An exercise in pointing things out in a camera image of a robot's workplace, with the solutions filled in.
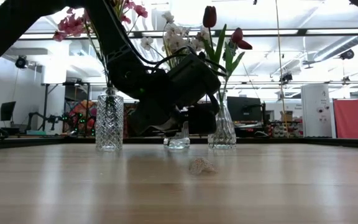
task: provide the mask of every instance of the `clear glass bud vase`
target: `clear glass bud vase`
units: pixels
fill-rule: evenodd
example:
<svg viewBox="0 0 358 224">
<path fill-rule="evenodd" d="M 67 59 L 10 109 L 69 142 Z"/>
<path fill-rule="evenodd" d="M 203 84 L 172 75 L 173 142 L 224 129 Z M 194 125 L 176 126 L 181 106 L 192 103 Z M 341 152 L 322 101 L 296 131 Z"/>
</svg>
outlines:
<svg viewBox="0 0 358 224">
<path fill-rule="evenodd" d="M 122 149 L 124 132 L 124 99 L 116 95 L 113 87 L 98 96 L 96 115 L 96 150 L 118 151 Z"/>
<path fill-rule="evenodd" d="M 190 147 L 189 138 L 189 125 L 188 122 L 184 122 L 181 132 L 177 133 L 174 137 L 165 137 L 164 148 L 170 151 L 182 151 Z"/>
<path fill-rule="evenodd" d="M 208 147 L 210 149 L 235 149 L 236 132 L 229 110 L 227 109 L 226 94 L 222 93 L 222 100 L 218 101 L 219 113 L 216 115 L 216 132 L 208 135 Z"/>
</svg>

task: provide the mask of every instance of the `red panel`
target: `red panel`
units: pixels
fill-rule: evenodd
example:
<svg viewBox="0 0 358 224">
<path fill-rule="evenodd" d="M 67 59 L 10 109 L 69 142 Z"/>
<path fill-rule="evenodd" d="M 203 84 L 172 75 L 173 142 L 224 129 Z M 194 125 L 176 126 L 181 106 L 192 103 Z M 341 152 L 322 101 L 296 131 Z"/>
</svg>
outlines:
<svg viewBox="0 0 358 224">
<path fill-rule="evenodd" d="M 358 139 L 358 100 L 334 100 L 338 138 Z"/>
</svg>

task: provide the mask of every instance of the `desk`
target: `desk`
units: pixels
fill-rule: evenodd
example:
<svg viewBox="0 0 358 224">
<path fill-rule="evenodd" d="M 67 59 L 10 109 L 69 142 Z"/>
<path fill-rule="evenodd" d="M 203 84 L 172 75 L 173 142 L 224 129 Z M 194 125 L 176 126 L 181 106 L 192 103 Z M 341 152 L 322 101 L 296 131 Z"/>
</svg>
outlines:
<svg viewBox="0 0 358 224">
<path fill-rule="evenodd" d="M 205 157 L 217 174 L 193 176 Z M 358 149 L 94 144 L 0 149 L 0 223 L 358 223 Z"/>
</svg>

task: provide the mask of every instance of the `black monitor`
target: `black monitor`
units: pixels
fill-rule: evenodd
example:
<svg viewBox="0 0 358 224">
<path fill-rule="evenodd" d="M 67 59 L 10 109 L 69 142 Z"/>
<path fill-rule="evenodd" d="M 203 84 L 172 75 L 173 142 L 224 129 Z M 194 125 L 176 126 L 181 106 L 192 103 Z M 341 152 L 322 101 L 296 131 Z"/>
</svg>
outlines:
<svg viewBox="0 0 358 224">
<path fill-rule="evenodd" d="M 260 98 L 228 96 L 227 108 L 233 121 L 262 121 Z"/>
<path fill-rule="evenodd" d="M 16 102 L 3 103 L 0 108 L 0 121 L 10 121 Z"/>
</svg>

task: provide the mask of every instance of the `small crumpled object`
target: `small crumpled object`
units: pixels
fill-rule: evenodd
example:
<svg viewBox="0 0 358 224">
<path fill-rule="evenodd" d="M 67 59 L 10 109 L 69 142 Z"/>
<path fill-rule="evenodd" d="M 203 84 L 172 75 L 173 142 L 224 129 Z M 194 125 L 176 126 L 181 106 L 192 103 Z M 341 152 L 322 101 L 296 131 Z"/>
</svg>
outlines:
<svg viewBox="0 0 358 224">
<path fill-rule="evenodd" d="M 204 158 L 196 158 L 190 161 L 189 171 L 193 175 L 200 175 L 202 171 L 208 173 L 217 173 L 212 163 Z"/>
</svg>

